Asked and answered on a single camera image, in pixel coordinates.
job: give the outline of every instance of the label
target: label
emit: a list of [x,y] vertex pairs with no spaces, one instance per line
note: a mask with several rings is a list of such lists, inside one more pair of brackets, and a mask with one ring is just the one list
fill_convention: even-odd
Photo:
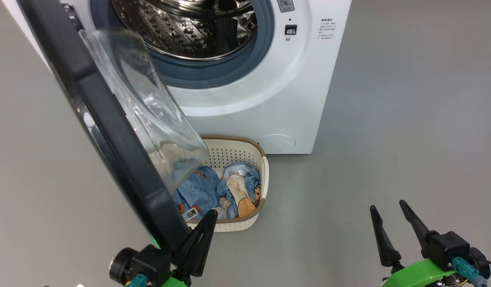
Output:
[[278,4],[281,13],[295,11],[293,0],[278,0]]
[[333,18],[324,18],[320,21],[320,27],[318,28],[318,39],[330,40],[334,38],[337,23]]

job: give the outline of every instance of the gray rubber seal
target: gray rubber seal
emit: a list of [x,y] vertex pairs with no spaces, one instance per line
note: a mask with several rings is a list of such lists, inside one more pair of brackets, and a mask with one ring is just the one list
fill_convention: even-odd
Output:
[[[151,57],[166,84],[180,88],[213,88],[234,82],[250,73],[267,54],[274,34],[274,15],[270,1],[250,0],[258,30],[242,49],[214,61],[186,61],[150,49]],[[124,27],[111,0],[91,0],[91,15],[97,29]]]

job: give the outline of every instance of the washing machine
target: washing machine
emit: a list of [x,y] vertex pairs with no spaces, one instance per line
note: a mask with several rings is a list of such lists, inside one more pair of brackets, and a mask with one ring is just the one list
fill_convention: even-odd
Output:
[[[16,0],[3,2],[47,63]],[[270,154],[309,154],[350,4],[61,0],[59,5],[76,29],[128,28],[140,34],[198,133],[250,138]],[[55,17],[45,13],[42,18]]]

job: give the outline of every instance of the stainless steel drum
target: stainless steel drum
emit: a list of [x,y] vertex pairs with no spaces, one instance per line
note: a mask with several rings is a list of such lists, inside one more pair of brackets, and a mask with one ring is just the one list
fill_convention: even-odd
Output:
[[159,53],[193,61],[238,51],[258,24],[244,0],[112,0],[121,21]]

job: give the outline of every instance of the teal connector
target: teal connector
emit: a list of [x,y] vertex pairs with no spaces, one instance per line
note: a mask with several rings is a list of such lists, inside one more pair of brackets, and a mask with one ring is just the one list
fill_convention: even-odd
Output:
[[475,287],[487,287],[486,279],[479,275],[479,272],[461,257],[453,258],[453,269],[456,272],[469,280]]
[[138,276],[134,277],[132,281],[126,286],[126,287],[146,287],[148,284],[148,277],[144,276],[143,274],[139,274]]

